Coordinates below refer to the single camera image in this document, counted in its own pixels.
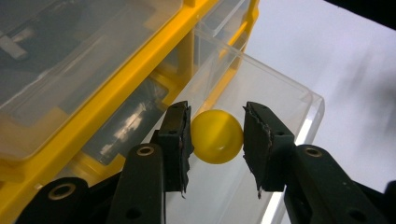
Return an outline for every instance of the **transparent plastic bin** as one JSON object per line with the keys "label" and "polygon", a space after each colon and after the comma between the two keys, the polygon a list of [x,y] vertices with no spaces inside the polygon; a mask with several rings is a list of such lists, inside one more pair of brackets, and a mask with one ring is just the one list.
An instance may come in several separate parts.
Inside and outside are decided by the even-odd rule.
{"label": "transparent plastic bin", "polygon": [[2,4],[0,158],[34,155],[182,4],[182,0]]}
{"label": "transparent plastic bin", "polygon": [[197,28],[228,43],[246,21],[250,0],[220,0],[198,23]]}
{"label": "transparent plastic bin", "polygon": [[[255,61],[241,51],[200,31],[200,47],[213,49],[175,102],[189,101],[196,116],[216,108],[233,114],[243,127],[247,101],[269,106],[295,134],[296,142],[311,143],[324,112],[323,99],[308,88]],[[153,130],[161,125],[161,119]],[[208,164],[191,155],[186,199],[167,193],[169,223],[260,223],[272,193],[258,199],[254,176],[243,159]]]}

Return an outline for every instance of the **white wall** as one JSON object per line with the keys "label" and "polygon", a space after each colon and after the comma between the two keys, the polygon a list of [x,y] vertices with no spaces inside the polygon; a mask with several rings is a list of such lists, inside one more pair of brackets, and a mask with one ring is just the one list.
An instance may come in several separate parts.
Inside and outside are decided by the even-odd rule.
{"label": "white wall", "polygon": [[396,179],[396,32],[319,0],[261,0],[246,54],[326,101],[314,144],[383,191]]}

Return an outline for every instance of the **black mechanical arm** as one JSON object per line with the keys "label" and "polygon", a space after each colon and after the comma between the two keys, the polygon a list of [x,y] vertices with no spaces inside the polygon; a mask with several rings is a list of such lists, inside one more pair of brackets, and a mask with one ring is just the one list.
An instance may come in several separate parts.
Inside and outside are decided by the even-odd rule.
{"label": "black mechanical arm", "polygon": [[[396,223],[396,181],[384,194],[353,182],[332,156],[294,136],[266,106],[247,102],[245,160],[259,191],[285,190],[292,223]],[[165,223],[165,195],[186,191],[191,109],[171,105],[149,144],[133,147],[121,173],[88,187],[80,178],[41,189],[17,223]]]}

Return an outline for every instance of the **plastic drawer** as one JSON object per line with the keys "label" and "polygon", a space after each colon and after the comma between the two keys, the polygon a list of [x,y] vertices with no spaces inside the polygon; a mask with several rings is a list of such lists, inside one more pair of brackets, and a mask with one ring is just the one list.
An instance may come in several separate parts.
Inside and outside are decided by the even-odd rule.
{"label": "plastic drawer", "polygon": [[[200,63],[194,64],[195,72],[175,102],[189,101],[194,116],[211,108],[228,111],[238,119],[241,126],[245,115],[242,106],[247,101],[257,102],[269,106],[296,135],[299,144],[313,140],[324,112],[324,102],[320,96],[204,32],[195,31],[194,38],[200,39],[196,48],[212,51],[209,55],[206,51]],[[118,142],[126,135],[132,139],[137,129],[129,128],[129,132],[126,132],[127,126],[119,124],[126,124],[128,120],[136,118],[140,118],[138,122],[153,121],[161,116],[158,112],[164,111],[161,110],[166,106],[163,99],[169,94],[166,85],[158,81],[156,73],[161,71],[163,70],[158,69],[153,72],[144,82],[146,90],[150,90],[141,94],[144,95],[144,100],[139,101],[141,97],[137,97],[140,91],[133,93],[131,101],[137,99],[138,102],[134,109],[121,107],[103,126],[103,132],[110,132],[97,134],[89,144],[96,141],[102,144],[96,149],[105,147],[104,136],[121,136]],[[153,131],[160,128],[161,121],[159,119],[143,142],[149,141]],[[134,127],[132,122],[129,124],[128,127]],[[107,128],[118,125],[118,129]],[[130,147],[131,141],[124,141],[124,147],[118,147]],[[186,199],[179,192],[168,193],[166,196],[166,217],[169,223],[260,222],[272,193],[264,192],[261,200],[257,198],[254,176],[246,166],[243,152],[221,165],[205,163],[192,154],[190,164]]]}
{"label": "plastic drawer", "polygon": [[250,0],[222,0],[198,23],[197,28],[229,43],[246,21]]}
{"label": "plastic drawer", "polygon": [[182,0],[23,3],[9,2],[9,14],[0,15],[0,158],[10,160],[34,155],[182,6]]}

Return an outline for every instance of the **yellow ball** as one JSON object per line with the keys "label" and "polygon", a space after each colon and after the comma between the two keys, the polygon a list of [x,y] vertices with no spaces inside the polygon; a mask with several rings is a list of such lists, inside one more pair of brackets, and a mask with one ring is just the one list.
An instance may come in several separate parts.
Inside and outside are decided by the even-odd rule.
{"label": "yellow ball", "polygon": [[222,110],[207,110],[191,123],[194,154],[202,161],[222,164],[241,150],[244,135],[239,122]]}

